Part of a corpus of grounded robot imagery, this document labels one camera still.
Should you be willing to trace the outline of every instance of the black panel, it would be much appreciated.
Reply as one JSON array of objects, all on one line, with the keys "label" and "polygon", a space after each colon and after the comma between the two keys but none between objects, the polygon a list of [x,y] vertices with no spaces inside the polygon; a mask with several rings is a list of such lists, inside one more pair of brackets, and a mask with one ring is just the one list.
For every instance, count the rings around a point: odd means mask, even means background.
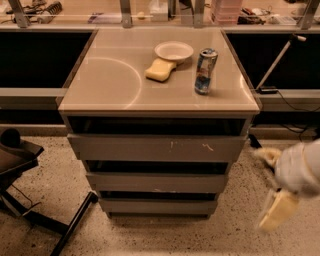
[{"label": "black panel", "polygon": [[254,124],[295,124],[320,127],[320,112],[261,112],[255,116]]},{"label": "black panel", "polygon": [[164,193],[164,192],[127,192],[100,191],[102,198],[108,199],[157,199],[157,200],[197,200],[214,201],[213,193]]},{"label": "black panel", "polygon": [[225,174],[228,163],[87,161],[91,172]]},{"label": "black panel", "polygon": [[69,122],[75,133],[237,136],[245,119],[69,117]]},{"label": "black panel", "polygon": [[0,87],[61,88],[91,32],[1,32]]},{"label": "black panel", "polygon": [[[287,34],[227,34],[256,88],[290,38]],[[265,85],[278,89],[320,89],[320,34],[293,41]]]},{"label": "black panel", "polygon": [[1,124],[63,124],[58,110],[0,110]]}]

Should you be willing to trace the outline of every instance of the terrazzo floor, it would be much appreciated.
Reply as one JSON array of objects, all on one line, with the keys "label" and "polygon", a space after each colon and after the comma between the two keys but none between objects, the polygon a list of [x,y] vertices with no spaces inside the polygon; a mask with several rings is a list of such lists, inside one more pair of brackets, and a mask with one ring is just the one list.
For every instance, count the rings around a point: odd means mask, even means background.
[{"label": "terrazzo floor", "polygon": [[[69,223],[91,191],[85,169],[65,137],[24,137],[45,148],[39,166],[25,172],[15,185],[47,216]],[[261,140],[284,149],[298,140]],[[308,255],[320,254],[320,202],[303,201],[299,211],[276,231],[255,229],[272,175],[252,157],[249,142],[229,173],[217,210],[209,219],[187,217],[115,216],[109,219],[92,204],[61,255]],[[12,194],[19,196],[15,189]],[[0,255],[50,255],[60,236],[31,227],[0,210]]]}]

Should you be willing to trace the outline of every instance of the gray drawer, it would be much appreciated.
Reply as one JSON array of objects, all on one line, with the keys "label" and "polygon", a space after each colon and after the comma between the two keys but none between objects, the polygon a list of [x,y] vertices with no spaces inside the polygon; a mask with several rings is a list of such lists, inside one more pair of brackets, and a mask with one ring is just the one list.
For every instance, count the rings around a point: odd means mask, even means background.
[{"label": "gray drawer", "polygon": [[246,137],[69,134],[68,139],[81,160],[234,162]]},{"label": "gray drawer", "polygon": [[214,213],[217,204],[217,201],[129,201],[100,199],[101,208],[108,215],[111,213],[211,215]]},{"label": "gray drawer", "polygon": [[160,173],[87,173],[96,191],[218,193],[224,190],[225,175]]}]

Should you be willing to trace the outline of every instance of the chair base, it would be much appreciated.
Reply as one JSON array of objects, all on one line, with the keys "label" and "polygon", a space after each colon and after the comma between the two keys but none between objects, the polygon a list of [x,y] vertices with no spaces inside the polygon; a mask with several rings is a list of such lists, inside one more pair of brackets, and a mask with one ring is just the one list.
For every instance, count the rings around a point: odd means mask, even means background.
[{"label": "chair base", "polygon": [[[7,204],[10,205],[9,209],[15,209],[20,215],[25,214],[28,209],[25,208],[22,204],[20,204],[14,197],[12,197],[7,191],[1,192],[2,198],[6,201],[5,204],[0,202],[0,207]],[[47,228],[55,233],[59,233],[62,235],[59,242],[55,246],[54,250],[51,253],[51,256],[57,256],[62,251],[63,247],[67,243],[68,239],[72,235],[73,231],[77,227],[78,223],[80,222],[82,216],[86,212],[87,208],[89,207],[90,203],[97,203],[98,196],[93,192],[89,192],[83,203],[81,204],[80,208],[78,209],[77,213],[74,215],[73,219],[71,220],[70,224],[64,224],[60,221],[54,220],[47,216],[44,216],[40,213],[29,211],[23,217],[28,220],[30,223],[42,226]]]}]

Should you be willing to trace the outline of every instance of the aluminum can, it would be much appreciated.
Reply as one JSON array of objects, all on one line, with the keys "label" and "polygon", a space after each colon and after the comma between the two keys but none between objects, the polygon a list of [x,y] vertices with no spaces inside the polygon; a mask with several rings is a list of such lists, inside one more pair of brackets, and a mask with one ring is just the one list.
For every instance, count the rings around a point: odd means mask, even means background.
[{"label": "aluminum can", "polygon": [[206,95],[210,92],[211,74],[218,59],[218,52],[212,48],[204,48],[200,51],[195,91],[198,94]]}]

